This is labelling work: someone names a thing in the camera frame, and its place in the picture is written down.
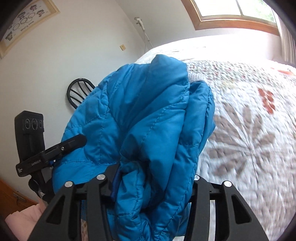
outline wooden window frame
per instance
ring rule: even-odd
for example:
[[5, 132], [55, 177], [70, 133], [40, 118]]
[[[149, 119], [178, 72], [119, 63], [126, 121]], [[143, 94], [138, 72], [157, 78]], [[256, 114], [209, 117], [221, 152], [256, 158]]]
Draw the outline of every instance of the wooden window frame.
[[181, 0], [195, 30], [209, 28], [248, 28], [279, 36], [276, 23], [267, 20], [239, 15], [215, 15], [203, 17], [194, 0]]

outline white cord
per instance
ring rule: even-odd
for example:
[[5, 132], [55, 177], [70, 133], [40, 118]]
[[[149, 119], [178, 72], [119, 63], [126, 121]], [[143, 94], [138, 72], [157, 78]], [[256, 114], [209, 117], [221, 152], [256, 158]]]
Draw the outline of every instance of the white cord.
[[139, 17], [135, 17], [135, 20], [137, 21], [137, 24], [140, 25], [140, 27], [142, 28], [143, 30], [143, 33], [144, 33], [144, 44], [145, 44], [145, 47], [144, 47], [144, 54], [146, 53], [146, 37], [147, 37], [147, 40], [148, 42], [150, 43], [151, 47], [153, 48], [153, 45], [152, 43], [150, 42], [150, 39], [148, 38], [146, 32], [145, 32], [145, 28], [144, 28], [144, 24], [142, 22], [142, 20], [139, 18]]
[[145, 37], [146, 33], [145, 33], [144, 30], [143, 30], [143, 33], [144, 33], [144, 44], [145, 44], [145, 47], [144, 47], [144, 54], [145, 54], [145, 53], [146, 53], [146, 37]]
[[147, 37], [147, 40], [148, 40], [148, 42], [150, 43], [151, 47], [153, 48], [153, 45], [152, 45], [152, 43], [150, 42], [150, 39], [148, 38], [148, 36], [147, 36], [147, 34], [146, 34], [146, 33], [145, 33], [145, 35], [146, 35], [146, 37]]

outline orange flower pattern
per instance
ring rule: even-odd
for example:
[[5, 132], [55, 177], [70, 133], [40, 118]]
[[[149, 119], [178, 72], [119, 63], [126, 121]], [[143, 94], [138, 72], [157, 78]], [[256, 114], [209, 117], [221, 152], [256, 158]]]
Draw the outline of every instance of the orange flower pattern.
[[263, 107], [267, 110], [267, 112], [272, 115], [274, 110], [276, 109], [274, 106], [273, 93], [270, 91], [263, 90], [258, 88], [259, 95], [262, 98]]

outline window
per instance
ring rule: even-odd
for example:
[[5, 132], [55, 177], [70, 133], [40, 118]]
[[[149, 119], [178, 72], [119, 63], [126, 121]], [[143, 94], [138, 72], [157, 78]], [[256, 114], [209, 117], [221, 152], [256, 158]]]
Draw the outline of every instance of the window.
[[249, 28], [279, 35], [272, 9], [263, 0], [181, 0], [195, 30]]

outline bed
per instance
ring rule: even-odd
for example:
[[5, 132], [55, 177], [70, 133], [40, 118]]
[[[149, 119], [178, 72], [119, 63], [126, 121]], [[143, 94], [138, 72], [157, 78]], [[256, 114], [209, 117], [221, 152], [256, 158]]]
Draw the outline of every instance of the bed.
[[[296, 212], [296, 69], [227, 51], [186, 39], [154, 48], [136, 63], [165, 54], [205, 76], [215, 98], [216, 129], [197, 174], [213, 183], [230, 180], [269, 240], [285, 240]], [[209, 240], [214, 240], [214, 208], [211, 203]]]

